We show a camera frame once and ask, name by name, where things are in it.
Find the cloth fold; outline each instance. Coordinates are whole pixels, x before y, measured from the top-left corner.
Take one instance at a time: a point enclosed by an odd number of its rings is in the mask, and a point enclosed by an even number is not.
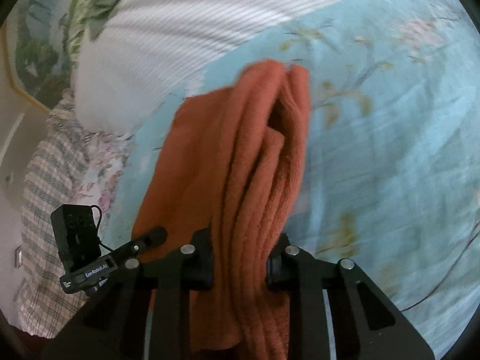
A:
[[[210,225],[214,288],[190,296],[192,351],[287,358],[288,299],[267,291],[266,260],[299,192],[309,111],[307,70],[273,60],[177,111],[132,236],[167,229],[152,261]]]

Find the thin wire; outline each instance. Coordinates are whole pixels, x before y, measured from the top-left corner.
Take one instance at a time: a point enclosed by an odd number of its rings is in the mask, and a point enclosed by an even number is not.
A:
[[[450,267],[450,269],[448,270],[448,272],[446,273],[446,275],[443,277],[442,280],[440,280],[440,282],[433,288],[433,290],[431,290],[426,296],[424,296],[422,299],[420,299],[418,302],[412,304],[411,306],[408,306],[407,308],[405,309],[402,309],[400,310],[401,312],[404,312],[404,311],[408,311],[408,310],[411,310],[413,309],[414,307],[418,306],[421,302],[424,302],[425,300],[427,300],[430,296],[432,296],[436,290],[438,290],[438,288],[440,288],[440,286],[445,282],[445,280],[447,280],[448,276],[450,276],[450,274],[452,273],[453,269],[456,267],[456,265],[458,264],[458,262],[460,261],[460,259],[463,257],[463,255],[465,254],[465,252],[467,251],[467,249],[470,247],[470,245],[472,244],[472,242],[479,236],[480,234],[480,231],[478,231],[473,237],[472,237],[472,234],[475,232],[475,230],[477,229],[477,227],[480,225],[480,221],[478,221],[474,227],[472,228],[472,231],[470,232],[470,240],[468,241],[468,243],[465,245],[465,247],[463,248],[462,252],[459,254],[459,256],[457,257],[457,259],[455,260],[455,262],[452,264],[452,266]]]
[[[90,206],[91,208],[96,208],[98,210],[98,213],[100,214],[100,218],[98,218],[98,222],[97,222],[97,232],[98,232],[98,229],[100,228],[100,222],[102,221],[102,209],[100,207],[98,207],[96,204],[93,204]],[[108,246],[104,245],[102,243],[102,241],[100,241],[100,238],[98,239],[98,244],[100,246],[103,246],[105,249],[107,249],[108,251],[113,251],[113,249],[109,248]]]

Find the silver screw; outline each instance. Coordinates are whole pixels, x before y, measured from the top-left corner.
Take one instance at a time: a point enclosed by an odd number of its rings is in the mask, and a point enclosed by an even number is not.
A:
[[[137,259],[128,259],[125,261],[125,268],[127,269],[135,269],[138,268],[140,262]]]
[[[296,256],[297,254],[300,253],[300,249],[295,245],[288,245],[285,248],[285,253],[288,254],[289,256]]]
[[[186,244],[186,245],[183,245],[183,246],[180,248],[180,251],[181,251],[183,254],[192,254],[192,253],[195,251],[195,246],[190,245],[190,244]]]
[[[345,269],[352,269],[355,266],[355,263],[351,259],[343,259],[340,261],[340,265]]]

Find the yellow trim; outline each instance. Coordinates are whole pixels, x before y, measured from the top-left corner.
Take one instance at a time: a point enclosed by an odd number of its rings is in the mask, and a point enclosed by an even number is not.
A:
[[[27,102],[29,102],[30,104],[33,104],[33,105],[37,106],[43,112],[48,114],[51,111],[48,107],[46,107],[45,105],[40,103],[37,99],[33,98],[28,93],[25,93],[23,90],[20,90],[15,86],[14,77],[11,73],[10,62],[9,62],[9,59],[8,59],[7,24],[6,23],[0,28],[0,37],[1,37],[2,51],[3,51],[3,62],[5,64],[5,71],[7,72],[8,83],[9,83],[9,86],[10,86],[11,90],[14,91],[20,97],[27,100]]]

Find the orange cloth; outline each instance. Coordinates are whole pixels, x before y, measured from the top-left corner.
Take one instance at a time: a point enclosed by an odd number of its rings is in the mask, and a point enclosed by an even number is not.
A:
[[[177,111],[132,236],[167,229],[151,261],[211,224],[214,288],[190,297],[192,351],[287,358],[288,299],[266,289],[266,260],[299,192],[309,111],[308,71],[273,60]]]

